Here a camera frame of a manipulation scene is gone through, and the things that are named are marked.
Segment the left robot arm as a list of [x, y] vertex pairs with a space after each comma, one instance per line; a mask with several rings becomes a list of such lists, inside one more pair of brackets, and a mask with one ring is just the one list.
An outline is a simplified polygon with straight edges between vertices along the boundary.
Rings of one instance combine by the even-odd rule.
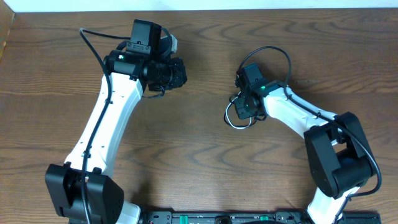
[[138, 223], [141, 208], [113, 180], [121, 138], [145, 91], [153, 97], [187, 81], [177, 39], [164, 27], [136, 19], [131, 35], [105, 57], [98, 99], [77, 144], [62, 165], [50, 164], [45, 183], [58, 216], [70, 223]]

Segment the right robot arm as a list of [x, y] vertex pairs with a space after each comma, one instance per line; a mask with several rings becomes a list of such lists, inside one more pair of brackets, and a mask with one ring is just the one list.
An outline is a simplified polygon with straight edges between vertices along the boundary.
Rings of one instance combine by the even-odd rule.
[[322, 110], [297, 96], [287, 84], [269, 82], [257, 64], [239, 67], [234, 99], [239, 119], [279, 120], [305, 141], [312, 179], [317, 186], [307, 207], [312, 223], [338, 223], [349, 199], [380, 170], [357, 116]]

